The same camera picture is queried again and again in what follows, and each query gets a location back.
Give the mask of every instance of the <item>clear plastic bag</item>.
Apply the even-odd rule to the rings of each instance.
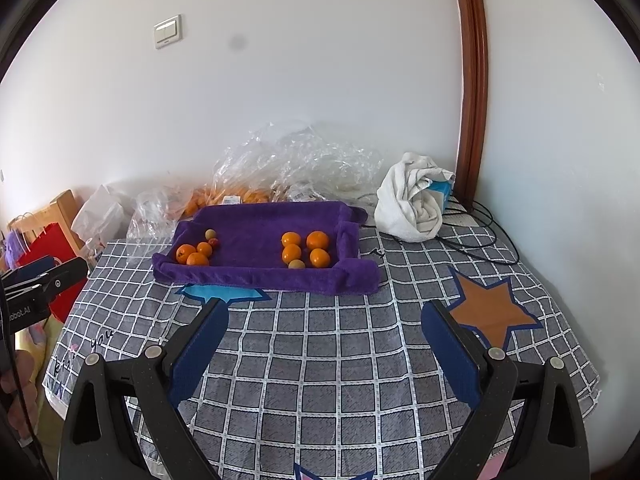
[[[372,213],[382,156],[347,142],[327,142],[311,126],[269,124],[214,168],[207,204],[342,200]]]
[[[84,241],[80,256],[95,267],[97,257],[115,237],[124,221],[124,209],[118,199],[106,187],[99,186],[71,224],[71,230]]]
[[[190,186],[156,187],[136,197],[136,208],[127,230],[130,265],[158,252],[159,246],[171,243],[178,220],[192,197]]]

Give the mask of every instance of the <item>purple bag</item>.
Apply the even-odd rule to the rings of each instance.
[[[366,219],[363,209],[343,202],[209,206],[196,213],[193,221],[178,224],[168,256],[153,255],[154,277],[160,282],[300,290],[331,296],[371,294],[378,290],[378,265],[358,258],[358,230]],[[214,229],[220,240],[210,265],[176,263],[177,248],[204,241],[207,229]],[[332,266],[288,269],[280,257],[280,238],[288,231],[300,234],[303,244],[312,231],[327,233]],[[308,263],[304,248],[303,259]]]
[[[6,253],[4,261],[11,270],[19,267],[18,260],[27,251],[27,244],[18,231],[11,230],[6,237]]]

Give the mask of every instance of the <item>checkered tablecloth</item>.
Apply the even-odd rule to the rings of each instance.
[[[431,240],[400,244],[360,231],[360,253],[377,261],[380,289],[368,296],[266,291],[268,301],[233,303],[229,329],[180,412],[225,480],[290,479],[293,465],[322,478],[428,476],[469,413],[457,401],[420,330],[425,300],[452,303],[450,267],[485,285],[509,276],[515,299],[543,328],[514,332],[508,354],[541,363],[559,355],[587,415],[598,375],[557,305],[523,265],[473,262]],[[484,244],[481,227],[443,227],[441,235]],[[140,244],[141,254],[146,253]],[[482,253],[511,258],[498,243]],[[193,319],[200,303],[156,283],[148,256],[109,244],[67,319],[44,379],[64,411],[84,357],[137,356]],[[158,462],[135,399],[127,401],[144,455]],[[514,403],[496,450],[513,437]]]

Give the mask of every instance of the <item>blue patch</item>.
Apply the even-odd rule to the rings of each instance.
[[[227,305],[240,303],[241,301],[265,301],[270,300],[263,290],[259,288],[240,288],[238,286],[225,285],[185,285],[177,294],[182,294],[192,300],[207,303],[211,298],[220,298]]]
[[[43,272],[47,272],[56,267],[56,259],[53,256],[43,256],[42,258],[18,267],[14,270],[14,275],[10,279],[10,284],[15,285],[20,282],[26,282],[37,278]]]
[[[442,210],[444,211],[447,208],[447,203],[449,203],[449,197],[451,196],[452,188],[453,184],[449,180],[447,180],[446,182],[432,180],[431,185],[427,189],[429,189],[429,191],[442,193],[442,195],[444,196],[444,199],[442,200]]]
[[[228,326],[229,309],[226,303],[219,301],[174,363],[167,398],[175,409],[193,395]]]
[[[424,338],[440,363],[453,393],[458,400],[466,402],[474,410],[482,397],[478,367],[431,301],[422,306],[420,324]]]
[[[313,474],[311,471],[308,471],[303,467],[300,467],[300,464],[296,464],[295,462],[293,463],[293,471],[296,474],[296,480],[322,480],[322,478],[320,478],[318,475]],[[375,472],[375,470],[369,471],[362,475],[354,476],[350,480],[372,480]]]

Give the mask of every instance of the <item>white towel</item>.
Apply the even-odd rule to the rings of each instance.
[[[448,182],[452,177],[430,156],[405,153],[378,189],[376,227],[405,242],[430,240],[442,225],[442,211],[428,188],[434,180]]]

